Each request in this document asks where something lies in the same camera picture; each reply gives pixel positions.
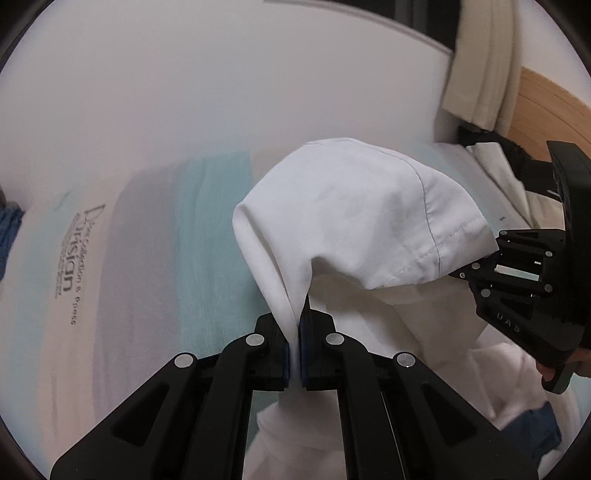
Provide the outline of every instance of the blue cloth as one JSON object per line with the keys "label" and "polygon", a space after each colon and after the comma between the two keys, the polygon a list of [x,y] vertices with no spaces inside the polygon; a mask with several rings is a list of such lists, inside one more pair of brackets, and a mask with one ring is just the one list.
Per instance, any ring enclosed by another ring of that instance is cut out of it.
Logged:
{"label": "blue cloth", "polygon": [[562,442],[562,435],[549,402],[539,410],[528,410],[522,413],[502,432],[537,466],[540,465],[546,453],[557,448]]}
{"label": "blue cloth", "polygon": [[0,210],[0,280],[4,278],[8,254],[21,227],[23,215],[24,212],[16,204]]}

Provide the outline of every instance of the finger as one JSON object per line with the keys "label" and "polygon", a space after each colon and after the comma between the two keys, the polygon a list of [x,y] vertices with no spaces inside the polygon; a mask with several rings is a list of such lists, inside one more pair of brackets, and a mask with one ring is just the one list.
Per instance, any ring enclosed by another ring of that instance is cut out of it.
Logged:
{"label": "finger", "polygon": [[554,378],[554,374],[556,373],[554,368],[546,367],[539,362],[535,363],[535,367],[538,369],[538,372],[542,374],[545,381],[549,382]]}
{"label": "finger", "polygon": [[577,348],[570,356],[567,363],[586,362],[587,360],[591,360],[591,350],[587,350],[586,348]]}

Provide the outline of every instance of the beige curtain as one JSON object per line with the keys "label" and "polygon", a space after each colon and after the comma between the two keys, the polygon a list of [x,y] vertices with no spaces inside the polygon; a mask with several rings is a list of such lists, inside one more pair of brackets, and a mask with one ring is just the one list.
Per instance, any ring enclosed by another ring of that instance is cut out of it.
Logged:
{"label": "beige curtain", "polygon": [[462,0],[456,53],[442,107],[486,130],[509,131],[521,75],[514,0]]}

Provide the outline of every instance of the wooden headboard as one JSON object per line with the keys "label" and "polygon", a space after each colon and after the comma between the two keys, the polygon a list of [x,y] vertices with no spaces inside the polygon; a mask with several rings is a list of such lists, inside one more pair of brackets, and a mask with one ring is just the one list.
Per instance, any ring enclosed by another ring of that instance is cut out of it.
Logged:
{"label": "wooden headboard", "polygon": [[539,73],[523,68],[509,138],[550,161],[547,140],[576,143],[591,157],[591,108]]}

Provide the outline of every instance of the white fabric pile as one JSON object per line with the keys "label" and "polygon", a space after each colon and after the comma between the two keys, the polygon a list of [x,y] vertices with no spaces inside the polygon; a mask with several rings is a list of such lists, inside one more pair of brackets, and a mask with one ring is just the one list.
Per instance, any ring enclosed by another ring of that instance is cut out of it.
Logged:
{"label": "white fabric pile", "polygon": [[291,349],[291,382],[258,416],[245,479],[344,479],[334,392],[299,382],[297,322],[313,308],[369,351],[411,351],[498,428],[546,401],[533,360],[485,345],[451,271],[496,249],[470,196],[398,152],[351,139],[306,144],[238,205],[236,238]]}

